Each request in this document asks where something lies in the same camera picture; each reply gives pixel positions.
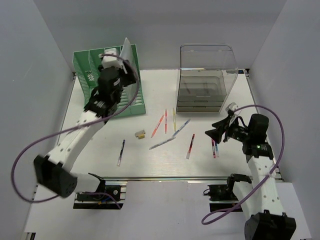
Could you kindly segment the clear plastic document folder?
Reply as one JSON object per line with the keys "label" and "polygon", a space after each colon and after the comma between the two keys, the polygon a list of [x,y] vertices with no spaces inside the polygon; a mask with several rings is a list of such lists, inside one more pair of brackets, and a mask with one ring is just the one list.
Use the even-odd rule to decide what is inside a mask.
{"label": "clear plastic document folder", "polygon": [[129,39],[126,37],[119,55],[123,60],[128,60],[130,64],[133,62],[133,51]]}

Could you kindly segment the clear acrylic drawer cabinet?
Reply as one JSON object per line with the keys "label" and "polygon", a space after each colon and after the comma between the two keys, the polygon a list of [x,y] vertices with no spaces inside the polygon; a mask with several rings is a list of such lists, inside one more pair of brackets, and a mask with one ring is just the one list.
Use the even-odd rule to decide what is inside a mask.
{"label": "clear acrylic drawer cabinet", "polygon": [[219,113],[238,77],[233,48],[226,43],[180,46],[177,113]]}

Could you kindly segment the yellow eraser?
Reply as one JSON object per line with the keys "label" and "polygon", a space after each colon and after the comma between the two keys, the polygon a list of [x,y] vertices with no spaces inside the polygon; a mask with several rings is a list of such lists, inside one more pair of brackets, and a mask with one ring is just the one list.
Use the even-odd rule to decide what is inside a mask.
{"label": "yellow eraser", "polygon": [[139,134],[138,136],[137,136],[137,138],[140,140],[140,139],[143,139],[143,138],[145,138],[145,134]]}

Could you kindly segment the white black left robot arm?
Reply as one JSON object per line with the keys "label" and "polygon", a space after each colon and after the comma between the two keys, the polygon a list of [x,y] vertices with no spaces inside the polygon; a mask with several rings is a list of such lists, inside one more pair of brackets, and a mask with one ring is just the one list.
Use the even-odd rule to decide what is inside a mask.
{"label": "white black left robot arm", "polygon": [[96,200],[105,196],[106,181],[102,177],[93,173],[76,174],[72,168],[88,142],[117,111],[124,87],[139,81],[129,62],[123,64],[122,68],[108,67],[101,71],[98,86],[92,91],[76,129],[68,132],[47,155],[38,155],[33,161],[38,184],[61,198],[86,192]]}

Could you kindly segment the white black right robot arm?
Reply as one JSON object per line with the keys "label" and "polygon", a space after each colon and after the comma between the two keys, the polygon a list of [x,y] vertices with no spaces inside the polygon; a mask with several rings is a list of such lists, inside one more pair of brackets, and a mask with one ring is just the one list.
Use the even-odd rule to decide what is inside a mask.
{"label": "white black right robot arm", "polygon": [[253,114],[248,125],[240,126],[243,119],[233,111],[212,124],[205,134],[216,143],[234,139],[242,143],[251,175],[231,174],[225,187],[226,195],[240,201],[245,216],[244,237],[247,240],[289,240],[297,224],[287,216],[276,186],[273,150],[267,142],[269,118]]}

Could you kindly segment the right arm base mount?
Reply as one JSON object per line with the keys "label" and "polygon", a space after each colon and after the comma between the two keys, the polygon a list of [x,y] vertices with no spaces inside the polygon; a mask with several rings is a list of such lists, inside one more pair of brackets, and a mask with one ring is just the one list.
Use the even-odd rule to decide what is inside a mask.
{"label": "right arm base mount", "polygon": [[210,212],[232,208],[239,200],[233,193],[235,183],[245,182],[251,184],[249,176],[244,174],[231,174],[225,184],[210,184],[203,191],[204,196],[209,197]]}

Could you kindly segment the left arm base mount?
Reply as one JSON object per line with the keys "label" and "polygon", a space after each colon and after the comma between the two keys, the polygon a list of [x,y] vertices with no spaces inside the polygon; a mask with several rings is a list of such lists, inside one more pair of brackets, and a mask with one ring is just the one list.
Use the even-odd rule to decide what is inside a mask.
{"label": "left arm base mount", "polygon": [[107,180],[93,173],[78,176],[73,208],[76,210],[120,210],[123,207],[127,184]]}

